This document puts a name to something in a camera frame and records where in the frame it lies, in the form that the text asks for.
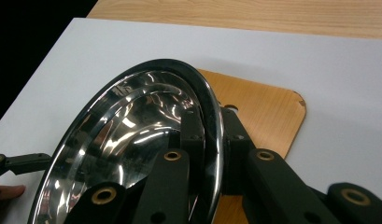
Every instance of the chrome dish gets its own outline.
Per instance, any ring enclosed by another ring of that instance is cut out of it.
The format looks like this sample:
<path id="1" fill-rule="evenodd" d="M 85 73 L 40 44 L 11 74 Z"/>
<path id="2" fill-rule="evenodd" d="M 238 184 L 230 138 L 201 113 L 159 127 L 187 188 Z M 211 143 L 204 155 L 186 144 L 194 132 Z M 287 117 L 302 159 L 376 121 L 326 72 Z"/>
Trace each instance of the chrome dish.
<path id="1" fill-rule="evenodd" d="M 162 59 L 125 71 L 83 108 L 57 146 L 29 223 L 63 223 L 86 189 L 106 181 L 129 188 L 146 177 L 191 107 L 201 111 L 205 128 L 205 177 L 190 197 L 190 222 L 212 222 L 223 169 L 219 104 L 196 69 Z"/>

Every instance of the human hand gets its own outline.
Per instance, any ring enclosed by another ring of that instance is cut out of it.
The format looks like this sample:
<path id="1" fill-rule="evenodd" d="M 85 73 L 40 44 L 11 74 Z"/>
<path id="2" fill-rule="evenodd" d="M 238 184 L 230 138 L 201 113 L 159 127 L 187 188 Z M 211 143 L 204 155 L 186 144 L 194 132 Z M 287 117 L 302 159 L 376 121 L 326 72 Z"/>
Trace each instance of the human hand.
<path id="1" fill-rule="evenodd" d="M 25 191 L 25 186 L 0 186 L 0 191 L 0 201 L 5 201 L 20 197 Z"/>

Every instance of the white surface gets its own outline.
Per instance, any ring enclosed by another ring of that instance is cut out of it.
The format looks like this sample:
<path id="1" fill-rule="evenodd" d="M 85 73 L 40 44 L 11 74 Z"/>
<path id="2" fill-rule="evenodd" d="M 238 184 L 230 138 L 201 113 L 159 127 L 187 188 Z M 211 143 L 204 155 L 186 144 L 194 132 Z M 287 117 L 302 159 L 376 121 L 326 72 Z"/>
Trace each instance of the white surface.
<path id="1" fill-rule="evenodd" d="M 108 81 L 157 58 L 298 91 L 307 115 L 290 166 L 323 192 L 346 181 L 382 199 L 382 40 L 74 19 L 0 121 L 0 152 L 51 155 Z M 27 186 L 6 223 L 26 222 L 41 176 L 0 177 Z"/>

